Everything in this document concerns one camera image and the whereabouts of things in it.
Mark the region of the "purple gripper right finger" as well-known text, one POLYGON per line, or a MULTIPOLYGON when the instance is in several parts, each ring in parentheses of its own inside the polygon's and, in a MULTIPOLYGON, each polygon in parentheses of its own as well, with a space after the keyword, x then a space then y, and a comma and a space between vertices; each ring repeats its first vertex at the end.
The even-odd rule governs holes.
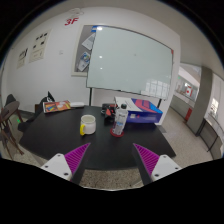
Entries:
POLYGON ((157 155, 136 143, 133 144, 133 156, 143 182, 154 182, 181 170, 168 155, 157 155))

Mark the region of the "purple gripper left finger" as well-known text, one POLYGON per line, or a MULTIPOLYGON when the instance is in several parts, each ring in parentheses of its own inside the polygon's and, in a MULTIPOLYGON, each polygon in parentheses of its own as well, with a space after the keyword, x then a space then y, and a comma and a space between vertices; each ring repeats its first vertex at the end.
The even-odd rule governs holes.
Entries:
POLYGON ((81 145, 67 154, 57 153, 41 168, 51 174, 70 181, 77 173, 90 144, 81 145))

